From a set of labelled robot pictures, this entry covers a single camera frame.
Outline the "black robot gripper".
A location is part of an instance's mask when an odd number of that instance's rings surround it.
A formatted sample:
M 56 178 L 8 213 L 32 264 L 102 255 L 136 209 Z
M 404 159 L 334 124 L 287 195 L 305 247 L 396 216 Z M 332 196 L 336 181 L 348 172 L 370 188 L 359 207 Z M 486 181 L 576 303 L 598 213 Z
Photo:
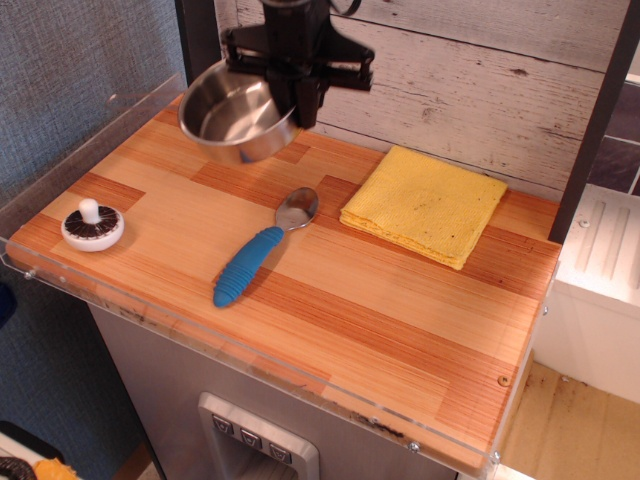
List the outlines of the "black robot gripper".
M 373 74 L 372 49 L 343 36 L 331 22 L 333 12 L 351 16 L 358 8 L 352 2 L 341 11 L 332 1 L 264 1 L 264 22 L 230 28 L 222 34 L 227 61 L 232 68 L 268 75 L 271 96 L 281 116 L 295 106 L 301 128 L 316 125 L 328 86 L 368 91 Z

